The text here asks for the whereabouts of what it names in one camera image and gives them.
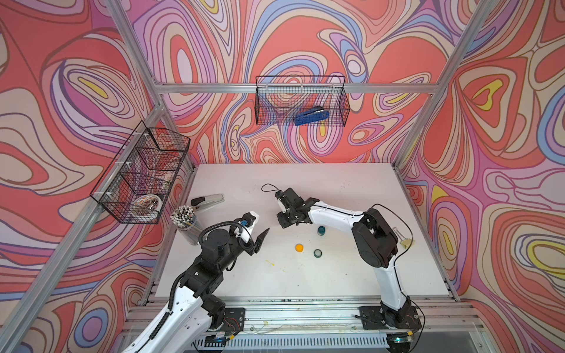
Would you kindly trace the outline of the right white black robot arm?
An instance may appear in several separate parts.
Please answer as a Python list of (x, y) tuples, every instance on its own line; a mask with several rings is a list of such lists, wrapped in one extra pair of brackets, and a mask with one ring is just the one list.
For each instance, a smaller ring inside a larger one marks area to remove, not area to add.
[(275, 191), (275, 197), (281, 208), (277, 220), (283, 229), (302, 223), (316, 224), (353, 236), (361, 259), (375, 269), (384, 318), (391, 319), (394, 325), (404, 321), (411, 301), (403, 293), (395, 268), (398, 238), (378, 210), (369, 208), (358, 212), (316, 198), (304, 200), (292, 188)]

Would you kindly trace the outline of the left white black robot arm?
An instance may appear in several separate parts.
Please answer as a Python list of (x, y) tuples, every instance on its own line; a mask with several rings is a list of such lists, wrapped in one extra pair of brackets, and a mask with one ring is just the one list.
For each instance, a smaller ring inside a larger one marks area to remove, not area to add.
[(213, 292), (239, 255), (260, 251), (268, 230), (257, 238), (252, 231), (259, 221), (254, 212), (234, 221), (219, 222), (199, 234), (200, 254), (178, 275), (167, 304), (124, 352), (184, 352), (209, 329), (223, 325), (226, 304)]

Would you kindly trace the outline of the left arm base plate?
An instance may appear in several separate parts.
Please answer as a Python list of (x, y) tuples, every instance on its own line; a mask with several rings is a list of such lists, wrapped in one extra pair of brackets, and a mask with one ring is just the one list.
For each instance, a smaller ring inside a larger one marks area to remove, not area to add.
[(246, 309), (244, 307), (228, 307), (225, 309), (222, 323), (211, 327), (209, 332), (240, 332), (244, 330)]

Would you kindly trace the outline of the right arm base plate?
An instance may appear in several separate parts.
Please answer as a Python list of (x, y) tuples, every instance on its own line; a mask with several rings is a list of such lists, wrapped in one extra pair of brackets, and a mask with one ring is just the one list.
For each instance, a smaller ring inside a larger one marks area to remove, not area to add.
[(365, 330), (405, 330), (416, 332), (422, 328), (420, 315), (414, 306), (397, 313), (387, 307), (362, 306), (356, 319), (360, 320)]

